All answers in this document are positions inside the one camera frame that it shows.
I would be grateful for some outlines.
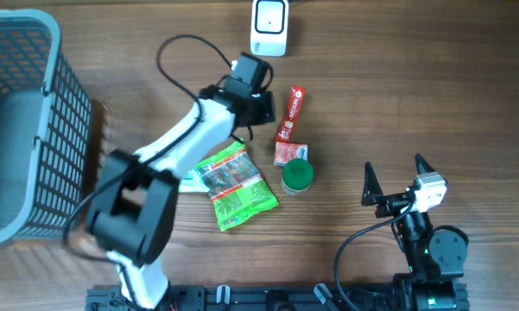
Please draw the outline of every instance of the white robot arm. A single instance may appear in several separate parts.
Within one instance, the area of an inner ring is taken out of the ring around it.
[[[199,123],[168,152],[94,200],[86,230],[107,257],[122,263],[117,267],[123,295],[142,308],[155,308],[168,290],[168,279],[158,258],[167,243],[174,223],[174,209],[180,179],[209,153],[232,136],[237,127],[274,122],[272,93],[262,86],[272,67],[242,53],[223,86],[208,86],[199,94],[188,114],[155,142],[133,155],[114,150],[102,173],[100,183],[134,169],[180,139],[199,117]],[[143,206],[122,196],[125,188],[147,190]]]

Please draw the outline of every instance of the black bracket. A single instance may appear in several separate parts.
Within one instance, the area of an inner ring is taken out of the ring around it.
[[[421,154],[415,155],[416,171],[419,175],[435,172],[435,169],[424,160]],[[408,190],[399,194],[384,195],[377,175],[370,162],[364,164],[364,187],[362,206],[377,206],[375,215],[377,218],[396,216],[401,210],[415,202],[416,186],[408,187]]]
[[[270,72],[270,80],[262,86],[267,72]],[[251,126],[271,123],[276,119],[273,93],[267,91],[272,79],[273,67],[268,62],[242,53],[232,73],[225,75],[216,85],[200,90],[199,97],[225,105],[226,109],[235,115],[231,137],[244,143],[234,136],[236,128],[247,128],[251,141]]]
[[[138,157],[113,150],[98,186],[138,165]],[[180,181],[170,171],[139,169],[99,195],[86,217],[85,229],[98,245],[130,258],[134,265],[153,263],[171,236]],[[123,190],[147,190],[142,206],[123,197]]]

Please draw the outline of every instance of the basket mesh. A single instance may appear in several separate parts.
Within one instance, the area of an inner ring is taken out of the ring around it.
[[[60,235],[79,202],[91,103],[63,54],[56,67],[35,206],[22,235]]]
[[[27,19],[0,22],[0,104],[4,98],[24,90],[40,90],[47,70],[48,55],[58,55],[50,111],[43,111],[41,158],[36,170],[34,198],[25,226],[17,237],[61,235],[66,219],[79,202],[90,138],[90,100],[61,51],[51,51],[46,25]],[[0,208],[0,230],[21,211],[22,204]]]

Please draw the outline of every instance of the green bottle cap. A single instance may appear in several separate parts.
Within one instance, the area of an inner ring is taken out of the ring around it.
[[[289,188],[303,190],[313,183],[313,166],[307,160],[294,159],[284,166],[282,179]]]

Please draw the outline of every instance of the green snack packet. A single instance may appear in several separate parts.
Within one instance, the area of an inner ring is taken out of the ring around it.
[[[198,163],[196,171],[209,187],[221,231],[278,205],[261,172],[245,152],[245,145],[239,142]]]

